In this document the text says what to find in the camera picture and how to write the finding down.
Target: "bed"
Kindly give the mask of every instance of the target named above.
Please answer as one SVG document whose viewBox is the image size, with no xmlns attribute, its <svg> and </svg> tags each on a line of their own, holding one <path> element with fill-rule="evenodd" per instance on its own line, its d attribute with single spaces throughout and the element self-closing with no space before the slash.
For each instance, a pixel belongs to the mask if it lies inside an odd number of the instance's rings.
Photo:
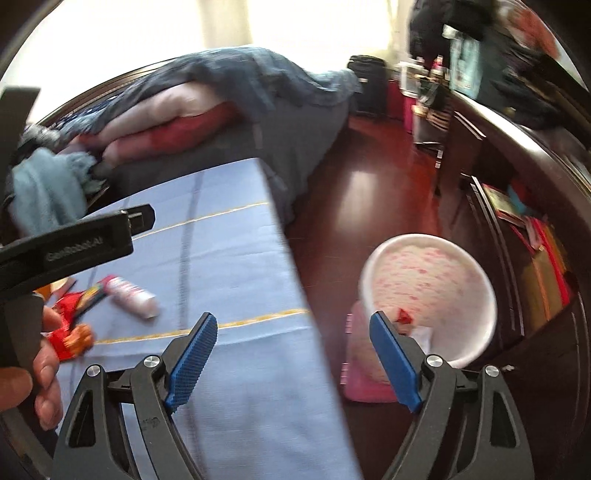
<svg viewBox="0 0 591 480">
<path fill-rule="evenodd" d="M 68 405 L 85 369 L 129 368 L 159 354 L 211 312 L 217 344 L 187 405 L 174 415 L 210 480 L 360 480 L 320 335 L 257 159 L 194 173 L 121 200 L 149 202 L 153 230 L 134 253 L 77 275 L 77 289 L 108 274 L 154 293 L 161 314 L 141 320 L 106 299 L 82 321 L 98 344 L 61 365 Z M 144 480 L 155 478 L 133 408 L 125 409 Z"/>
</svg>

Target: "dark wooden furniture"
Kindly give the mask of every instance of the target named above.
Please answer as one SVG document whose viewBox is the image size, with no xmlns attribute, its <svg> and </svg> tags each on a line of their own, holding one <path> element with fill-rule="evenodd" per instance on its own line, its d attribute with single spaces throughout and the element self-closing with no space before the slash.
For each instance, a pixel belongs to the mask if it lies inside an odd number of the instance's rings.
<svg viewBox="0 0 591 480">
<path fill-rule="evenodd" d="M 591 182 L 587 152 L 566 130 L 539 134 L 454 93 L 439 173 L 443 235 L 485 269 L 498 302 L 496 335 L 479 362 L 493 363 L 517 402 L 536 478 L 565 478 L 587 442 L 591 312 Z M 525 245 L 499 220 L 482 183 L 506 190 L 518 176 L 547 214 L 576 277 L 576 295 L 535 332 L 519 276 Z"/>
</svg>

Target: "dark wooden floor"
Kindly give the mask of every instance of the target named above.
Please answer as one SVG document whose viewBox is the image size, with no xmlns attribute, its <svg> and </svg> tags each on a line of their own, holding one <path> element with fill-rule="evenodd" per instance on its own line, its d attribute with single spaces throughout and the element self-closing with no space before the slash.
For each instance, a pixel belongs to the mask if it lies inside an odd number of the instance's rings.
<svg viewBox="0 0 591 480">
<path fill-rule="evenodd" d="M 414 149 L 399 122 L 351 118 L 349 127 L 310 177 L 286 231 L 337 384 L 346 315 L 370 253 L 396 235 L 438 232 L 434 160 Z M 345 399 L 343 407 L 365 480 L 381 479 L 410 425 L 408 410 Z"/>
</svg>

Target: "blue bedsheet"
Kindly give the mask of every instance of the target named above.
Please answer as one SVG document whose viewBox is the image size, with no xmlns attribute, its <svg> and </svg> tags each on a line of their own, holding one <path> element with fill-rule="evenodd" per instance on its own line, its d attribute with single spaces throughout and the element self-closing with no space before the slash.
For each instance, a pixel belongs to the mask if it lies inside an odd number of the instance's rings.
<svg viewBox="0 0 591 480">
<path fill-rule="evenodd" d="M 204 311 L 217 344 L 174 421 L 211 480 L 360 480 L 339 400 L 259 161 L 201 171 L 122 200 L 149 202 L 150 232 L 128 257 L 80 273 L 121 275 L 155 293 L 141 320 L 103 300 L 87 312 L 98 344 L 58 373 L 69 402 L 85 369 L 129 368 L 160 353 Z M 142 478 L 155 478 L 133 408 L 126 423 Z"/>
<path fill-rule="evenodd" d="M 197 81 L 212 85 L 252 121 L 274 109 L 276 96 L 297 106 L 335 106 L 361 91 L 353 71 L 309 73 L 282 55 L 261 47 L 226 47 L 184 55 L 136 80 L 105 107 L 79 115 L 60 127 L 63 141 L 79 133 L 99 133 L 142 100 L 167 88 Z"/>
</svg>

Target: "finger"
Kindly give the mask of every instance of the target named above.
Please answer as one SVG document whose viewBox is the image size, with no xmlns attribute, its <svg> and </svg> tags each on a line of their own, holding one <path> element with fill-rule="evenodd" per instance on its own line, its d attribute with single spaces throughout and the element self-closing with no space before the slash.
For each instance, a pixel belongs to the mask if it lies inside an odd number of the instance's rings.
<svg viewBox="0 0 591 480">
<path fill-rule="evenodd" d="M 61 325 L 61 315 L 49 307 L 43 307 L 43 331 L 52 332 Z"/>
<path fill-rule="evenodd" d="M 33 389 L 33 379 L 22 368 L 0 368 L 0 411 L 23 402 Z"/>
<path fill-rule="evenodd" d="M 57 427 L 64 411 L 61 404 L 60 384 L 57 379 L 51 382 L 48 389 L 42 390 L 35 399 L 35 412 L 43 430 Z"/>
<path fill-rule="evenodd" d="M 41 349 L 33 360 L 33 372 L 42 388 L 48 388 L 60 369 L 60 360 L 47 339 L 41 340 Z"/>
</svg>

